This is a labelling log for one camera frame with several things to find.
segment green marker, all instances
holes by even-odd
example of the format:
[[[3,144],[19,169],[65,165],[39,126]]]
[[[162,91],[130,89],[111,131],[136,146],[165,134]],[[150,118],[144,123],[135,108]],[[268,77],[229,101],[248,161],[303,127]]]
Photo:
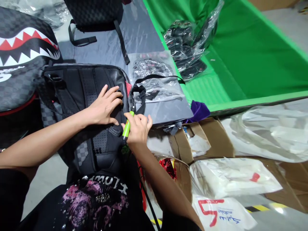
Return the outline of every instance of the green marker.
[[[135,115],[135,113],[134,113],[133,111],[130,111],[129,113],[130,113],[132,116]],[[122,134],[123,140],[127,140],[130,129],[131,129],[131,124],[130,124],[130,122],[127,120],[127,121],[126,121],[126,124],[125,124],[125,128],[124,128],[123,134]]]

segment green plastic container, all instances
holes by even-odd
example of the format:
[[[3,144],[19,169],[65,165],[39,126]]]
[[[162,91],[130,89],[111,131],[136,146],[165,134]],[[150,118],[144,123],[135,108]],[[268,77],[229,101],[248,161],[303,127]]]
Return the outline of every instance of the green plastic container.
[[[163,34],[176,19],[200,28],[218,0],[143,0]],[[209,53],[208,68],[182,85],[188,101],[205,103],[212,115],[257,104],[308,97],[308,57],[246,0],[225,0]]]

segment finger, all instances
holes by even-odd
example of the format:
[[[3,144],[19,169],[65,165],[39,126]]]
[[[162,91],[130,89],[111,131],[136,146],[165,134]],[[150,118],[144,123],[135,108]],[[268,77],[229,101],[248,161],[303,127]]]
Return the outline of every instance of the finger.
[[[147,128],[148,128],[148,130],[150,130],[152,125],[153,125],[153,120],[152,120],[152,117],[150,115],[148,115],[148,119],[149,119],[149,121],[148,121]]]
[[[124,116],[128,119],[131,126],[136,126],[136,122],[134,120],[134,117],[130,113],[126,112],[126,113],[124,113]]]
[[[116,91],[116,92],[112,93],[112,94],[108,97],[108,99],[110,100],[110,102],[112,102],[112,101],[114,101],[114,100],[115,100],[116,98],[118,98],[118,97],[123,97],[123,95],[122,95],[121,92]]]
[[[113,88],[110,88],[106,94],[104,95],[103,98],[108,98],[112,93],[114,93],[115,91],[117,91],[119,89],[119,86],[115,86]]]
[[[110,111],[112,112],[116,108],[116,106],[118,106],[119,104],[121,104],[121,105],[123,104],[123,101],[119,98],[112,101],[111,104],[110,104]]]
[[[109,118],[108,123],[109,124],[115,124],[115,125],[119,126],[119,122],[115,118]]]
[[[141,124],[143,126],[147,126],[148,118],[146,116],[142,115],[142,114],[138,114],[137,116],[141,119]]]
[[[134,119],[135,119],[135,121],[136,121],[136,124],[137,124],[137,126],[141,126],[141,119],[139,118],[139,116],[138,115],[135,115],[134,116]]]
[[[106,84],[106,85],[102,88],[102,90],[100,91],[100,94],[98,95],[98,97],[103,97],[104,94],[106,93],[107,89],[108,89],[108,85]]]

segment checkered backpack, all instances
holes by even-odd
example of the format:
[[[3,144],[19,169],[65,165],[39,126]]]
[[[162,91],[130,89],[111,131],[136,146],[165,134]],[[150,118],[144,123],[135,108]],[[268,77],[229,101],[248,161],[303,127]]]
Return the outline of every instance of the checkered backpack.
[[[39,114],[39,69],[62,63],[51,27],[31,15],[0,7],[0,150],[33,132]]]
[[[64,0],[73,20],[70,24],[76,24],[76,28],[82,32],[116,30],[118,33],[121,50],[126,65],[129,64],[124,39],[119,24],[122,21],[123,6],[121,0]],[[96,37],[74,39],[71,25],[68,27],[70,41],[74,46],[86,46],[97,41]]]
[[[115,108],[112,117],[125,123],[124,112],[134,111],[133,92],[139,92],[141,107],[145,110],[145,88],[133,87],[125,72],[116,66],[98,64],[55,64],[45,66],[36,79],[41,101],[44,126],[52,125],[90,106],[105,84],[119,86],[123,105]],[[72,163],[84,175],[104,170],[116,174],[120,171],[124,145],[121,125],[92,125],[77,133],[59,151],[69,166]]]

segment person's left hand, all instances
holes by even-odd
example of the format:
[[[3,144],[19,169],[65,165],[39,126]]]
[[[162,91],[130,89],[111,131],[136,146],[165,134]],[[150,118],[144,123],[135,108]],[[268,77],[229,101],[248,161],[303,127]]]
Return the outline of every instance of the person's left hand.
[[[86,109],[82,110],[84,119],[88,124],[115,124],[119,122],[110,117],[110,114],[119,104],[123,104],[118,97],[123,97],[121,92],[118,92],[119,86],[115,86],[107,91],[108,85],[105,85],[100,92],[98,98]]]

